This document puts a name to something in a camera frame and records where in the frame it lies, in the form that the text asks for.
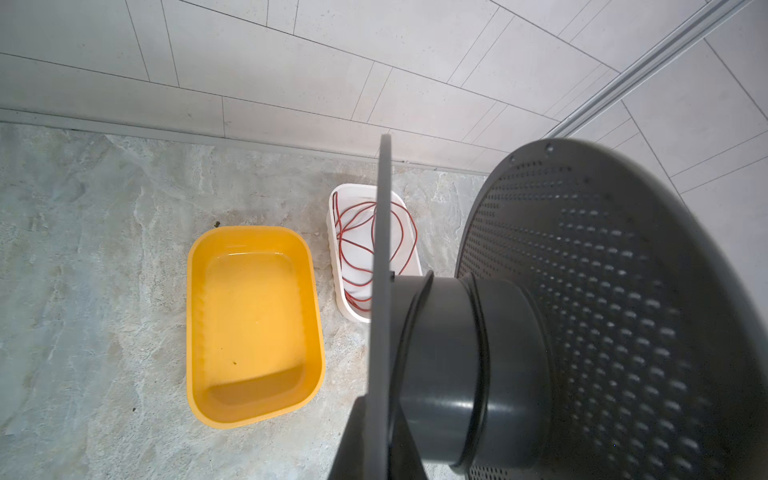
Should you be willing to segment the grey perforated cable spool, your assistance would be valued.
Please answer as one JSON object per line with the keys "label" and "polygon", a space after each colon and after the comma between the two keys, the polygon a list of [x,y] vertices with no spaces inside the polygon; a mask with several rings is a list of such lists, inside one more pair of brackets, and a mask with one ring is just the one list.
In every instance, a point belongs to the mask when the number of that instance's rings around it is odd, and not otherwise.
{"label": "grey perforated cable spool", "polygon": [[526,144],[470,211],[455,273],[389,268],[377,181],[367,392],[333,479],[763,479],[767,329],[650,173],[598,144]]}

